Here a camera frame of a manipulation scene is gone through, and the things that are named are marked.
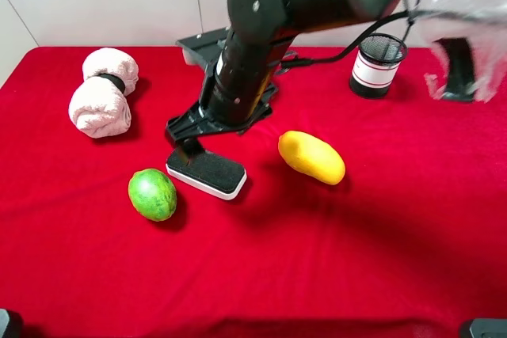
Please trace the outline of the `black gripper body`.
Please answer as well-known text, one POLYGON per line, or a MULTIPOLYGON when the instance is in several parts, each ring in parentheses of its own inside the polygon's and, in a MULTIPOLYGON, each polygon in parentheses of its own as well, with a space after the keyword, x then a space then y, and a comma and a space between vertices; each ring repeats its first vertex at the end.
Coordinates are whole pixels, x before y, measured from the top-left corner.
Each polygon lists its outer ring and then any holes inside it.
POLYGON ((205 135, 220 135, 236 132, 244 134, 255 123, 273 114, 269 102, 278 92, 278 88, 271 82, 263 92, 261 99, 253 110, 252 116, 243 124, 229 125, 214 119, 205 112, 199 102, 180 116, 170 119, 166 124, 166 133, 175 143, 182 143, 187 139, 194 139, 205 135))

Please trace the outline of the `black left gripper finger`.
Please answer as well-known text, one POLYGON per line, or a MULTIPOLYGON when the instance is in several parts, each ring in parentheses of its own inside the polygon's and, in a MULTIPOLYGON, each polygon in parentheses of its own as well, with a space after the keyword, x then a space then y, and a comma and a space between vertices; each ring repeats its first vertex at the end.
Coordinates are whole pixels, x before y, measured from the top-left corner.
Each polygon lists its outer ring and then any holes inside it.
POLYGON ((205 152, 206 150, 197 138, 188 138, 177 143, 177 153, 184 165, 189 165, 197 156, 205 152))

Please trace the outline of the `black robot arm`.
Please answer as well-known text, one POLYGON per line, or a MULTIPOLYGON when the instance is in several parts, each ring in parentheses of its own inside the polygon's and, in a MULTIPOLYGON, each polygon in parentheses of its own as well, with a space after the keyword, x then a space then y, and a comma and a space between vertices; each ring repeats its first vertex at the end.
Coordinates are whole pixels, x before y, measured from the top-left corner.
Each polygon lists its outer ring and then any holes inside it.
POLYGON ((400 0, 227 0, 228 28, 179 41, 190 63, 204 69, 198 101, 166 125, 184 161, 202 152, 199 137, 244 132, 271 113, 271 83, 280 69, 311 66, 285 58, 302 33, 369 23, 378 28, 409 17, 400 0))

